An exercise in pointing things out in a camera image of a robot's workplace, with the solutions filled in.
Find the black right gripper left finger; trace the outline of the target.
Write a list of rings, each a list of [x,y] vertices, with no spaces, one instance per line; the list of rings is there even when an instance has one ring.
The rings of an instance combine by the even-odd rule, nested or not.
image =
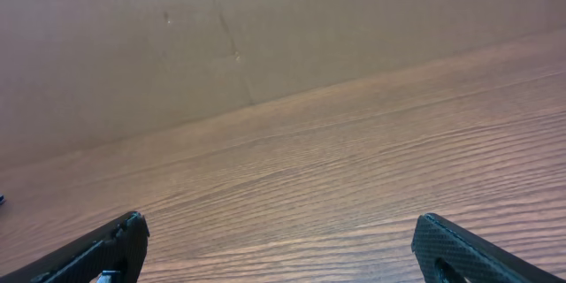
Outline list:
[[[2,283],[136,283],[147,255],[144,216],[129,211],[1,278]]]

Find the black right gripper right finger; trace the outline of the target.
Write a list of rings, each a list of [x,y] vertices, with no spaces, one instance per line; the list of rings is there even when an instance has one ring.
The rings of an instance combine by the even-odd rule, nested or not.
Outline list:
[[[418,217],[411,251],[425,283],[564,283],[434,213]]]

